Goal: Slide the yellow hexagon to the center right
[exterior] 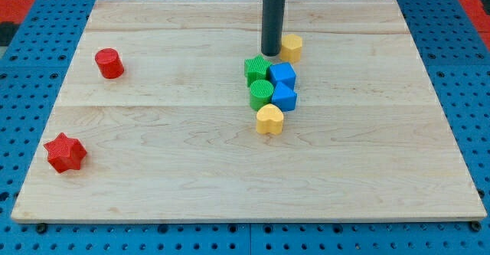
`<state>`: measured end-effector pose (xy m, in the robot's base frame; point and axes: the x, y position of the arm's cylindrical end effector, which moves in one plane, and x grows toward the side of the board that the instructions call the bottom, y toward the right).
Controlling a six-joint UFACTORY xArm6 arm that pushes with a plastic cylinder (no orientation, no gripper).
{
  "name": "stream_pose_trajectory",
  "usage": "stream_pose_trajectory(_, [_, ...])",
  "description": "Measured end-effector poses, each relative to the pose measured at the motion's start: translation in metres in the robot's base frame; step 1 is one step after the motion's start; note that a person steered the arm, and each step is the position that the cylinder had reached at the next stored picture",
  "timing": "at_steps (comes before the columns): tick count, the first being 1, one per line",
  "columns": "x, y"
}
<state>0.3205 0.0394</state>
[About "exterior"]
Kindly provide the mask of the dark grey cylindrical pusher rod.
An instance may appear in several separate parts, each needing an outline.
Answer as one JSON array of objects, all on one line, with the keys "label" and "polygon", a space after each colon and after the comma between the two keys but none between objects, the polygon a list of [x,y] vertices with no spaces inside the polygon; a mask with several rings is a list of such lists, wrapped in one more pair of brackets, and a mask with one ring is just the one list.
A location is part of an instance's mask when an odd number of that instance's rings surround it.
[{"label": "dark grey cylindrical pusher rod", "polygon": [[281,49],[285,0],[263,0],[261,52],[273,57]]}]

